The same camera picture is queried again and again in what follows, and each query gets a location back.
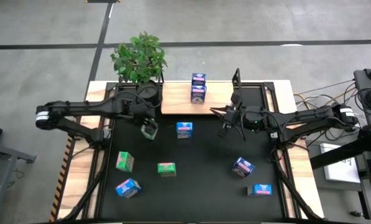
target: potted plant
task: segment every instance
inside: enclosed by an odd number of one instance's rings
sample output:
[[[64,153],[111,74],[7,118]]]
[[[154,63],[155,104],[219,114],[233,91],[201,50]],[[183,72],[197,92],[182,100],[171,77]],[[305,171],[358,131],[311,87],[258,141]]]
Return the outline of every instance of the potted plant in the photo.
[[[131,38],[130,47],[121,44],[111,54],[115,72],[125,82],[137,84],[137,94],[151,103],[158,100],[158,86],[151,78],[158,80],[163,72],[163,65],[167,67],[165,51],[158,41],[159,38],[144,32]]]

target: concrete floor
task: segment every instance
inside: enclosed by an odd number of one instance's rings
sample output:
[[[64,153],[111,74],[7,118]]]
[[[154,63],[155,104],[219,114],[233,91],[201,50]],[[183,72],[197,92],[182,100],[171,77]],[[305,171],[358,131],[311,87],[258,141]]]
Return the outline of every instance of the concrete floor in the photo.
[[[96,44],[106,8],[83,0],[0,0],[0,45]],[[123,0],[113,7],[105,43],[128,42],[144,30],[162,42],[371,39],[371,0]],[[288,79],[298,92],[350,80],[354,70],[371,68],[371,45],[364,44],[165,50],[166,80],[188,80],[192,72],[228,80],[239,67],[244,80]],[[103,50],[96,80],[117,79],[112,51]],[[0,223],[48,220],[66,134],[38,130],[35,109],[53,100],[83,100],[94,53],[0,50],[1,143],[38,155],[35,164],[18,165],[26,176],[8,190]],[[307,95],[337,96],[347,85]],[[326,218],[360,221],[341,207],[358,208],[355,192],[319,193]],[[338,203],[328,203],[330,198]]]

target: wooden table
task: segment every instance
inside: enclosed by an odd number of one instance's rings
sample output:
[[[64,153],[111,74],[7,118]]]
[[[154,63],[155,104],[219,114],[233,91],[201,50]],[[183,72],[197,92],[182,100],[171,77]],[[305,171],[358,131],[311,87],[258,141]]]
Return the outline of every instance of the wooden table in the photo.
[[[243,82],[274,82],[279,112],[292,113],[297,110],[289,80],[247,80]],[[86,100],[102,101],[105,95],[106,84],[107,81],[90,82]],[[206,114],[211,113],[209,110],[210,107],[223,107],[231,102],[230,98],[233,92],[233,86],[230,81],[211,81],[207,82],[206,86],[208,90],[205,103],[203,105],[192,105],[190,103],[190,82],[166,81],[163,84],[162,113]],[[270,106],[269,109],[270,111],[274,111],[271,93],[268,90],[266,93]],[[96,128],[99,126],[99,123],[99,116],[86,116],[81,119],[81,124],[89,128]],[[297,141],[297,144],[305,146],[305,142],[301,139]],[[93,150],[87,149],[76,157],[71,158],[72,154],[87,146],[84,140],[74,141],[71,137],[67,139],[62,169],[53,199],[50,221],[68,215],[87,188]],[[99,152],[97,169],[101,165],[103,153],[103,151]],[[297,191],[312,210],[320,217],[323,217],[321,201],[316,188],[313,170],[309,162],[308,152],[302,148],[293,147],[288,153]],[[90,218],[94,215],[97,190],[98,187],[91,197],[88,212],[88,217]],[[286,187],[285,195],[289,216],[295,217],[293,200]]]

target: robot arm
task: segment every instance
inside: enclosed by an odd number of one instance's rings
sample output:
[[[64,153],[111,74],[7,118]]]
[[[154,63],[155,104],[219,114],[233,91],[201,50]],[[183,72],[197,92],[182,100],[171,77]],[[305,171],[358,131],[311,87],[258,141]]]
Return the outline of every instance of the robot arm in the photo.
[[[333,104],[323,106],[314,110],[297,111],[294,113],[272,113],[259,106],[240,106],[236,108],[237,102],[225,108],[211,108],[214,114],[221,118],[223,128],[240,126],[242,134],[244,129],[254,132],[267,131],[278,134],[278,144],[285,146],[296,142],[298,138],[307,136],[329,128],[339,128],[352,131],[352,127],[358,123],[358,119],[352,114],[350,107],[346,105]],[[302,124],[297,128],[289,129],[287,126]]]
[[[136,100],[121,98],[122,94],[133,95]],[[60,129],[70,136],[85,138],[91,147],[100,146],[104,142],[104,130],[90,129],[66,119],[66,116],[103,116],[109,119],[143,119],[154,118],[155,107],[129,91],[119,91],[102,102],[69,102],[54,101],[36,109],[36,127],[43,130]]]

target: stacked boxes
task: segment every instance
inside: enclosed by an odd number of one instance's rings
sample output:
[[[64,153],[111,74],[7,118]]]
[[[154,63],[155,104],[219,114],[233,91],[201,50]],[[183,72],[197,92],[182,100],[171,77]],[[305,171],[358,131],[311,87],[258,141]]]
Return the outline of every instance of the stacked boxes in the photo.
[[[128,152],[119,152],[117,156],[116,168],[124,171],[131,172],[133,170],[134,158]]]
[[[176,176],[175,163],[174,162],[159,163],[158,173],[162,177],[175,177]]]
[[[272,195],[272,186],[270,184],[254,184],[253,186],[247,187],[247,195]]]
[[[125,182],[116,187],[116,192],[120,197],[129,198],[141,191],[141,187],[137,181],[129,178]]]
[[[205,86],[192,86],[191,103],[203,104],[205,98],[206,98],[206,87]]]
[[[192,122],[177,122],[177,138],[191,138],[192,129]]]
[[[191,81],[191,103],[203,104],[206,98],[206,74],[193,73]]]
[[[234,166],[232,167],[232,170],[239,174],[241,177],[247,177],[249,174],[252,173],[254,169],[254,165],[247,162],[242,157],[238,158],[236,160]]]

